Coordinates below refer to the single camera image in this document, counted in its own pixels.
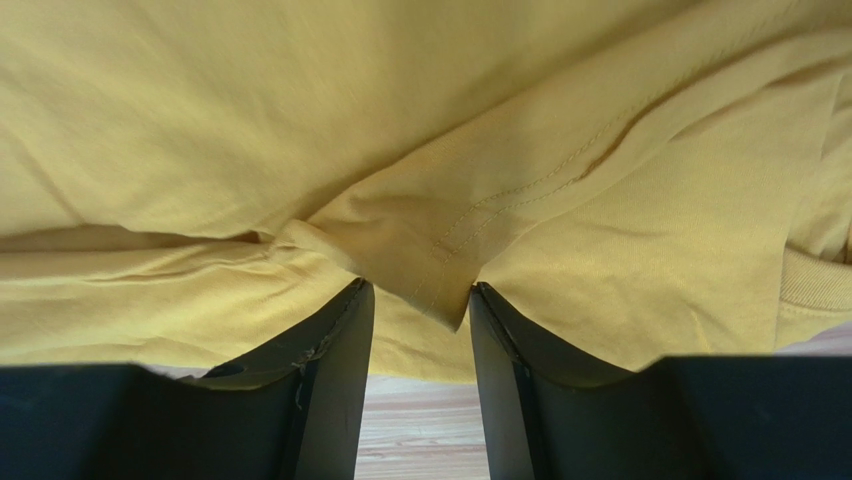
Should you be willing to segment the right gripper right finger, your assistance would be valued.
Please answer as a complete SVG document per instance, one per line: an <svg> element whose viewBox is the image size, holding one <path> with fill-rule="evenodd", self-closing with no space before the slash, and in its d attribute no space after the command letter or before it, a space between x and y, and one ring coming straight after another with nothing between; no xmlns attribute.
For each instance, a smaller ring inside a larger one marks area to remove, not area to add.
<svg viewBox="0 0 852 480"><path fill-rule="evenodd" d="M655 394L527 319L495 288L471 291L488 461L499 479L661 479Z"/></svg>

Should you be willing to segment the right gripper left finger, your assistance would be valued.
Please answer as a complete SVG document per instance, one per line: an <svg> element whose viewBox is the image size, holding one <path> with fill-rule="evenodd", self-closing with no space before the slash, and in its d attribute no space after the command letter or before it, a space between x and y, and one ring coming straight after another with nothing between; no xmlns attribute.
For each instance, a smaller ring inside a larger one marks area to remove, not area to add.
<svg viewBox="0 0 852 480"><path fill-rule="evenodd" d="M357 279L261 346L183 378L186 449L167 478L353 478L373 316L373 287Z"/></svg>

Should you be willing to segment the yellow t shirt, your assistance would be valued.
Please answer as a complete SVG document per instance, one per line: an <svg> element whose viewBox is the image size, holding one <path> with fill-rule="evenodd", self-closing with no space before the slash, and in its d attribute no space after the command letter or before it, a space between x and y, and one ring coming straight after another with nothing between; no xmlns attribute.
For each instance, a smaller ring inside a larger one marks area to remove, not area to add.
<svg viewBox="0 0 852 480"><path fill-rule="evenodd" d="M209 368L470 286L637 370L851 318L847 1L5 1L1 361Z"/></svg>

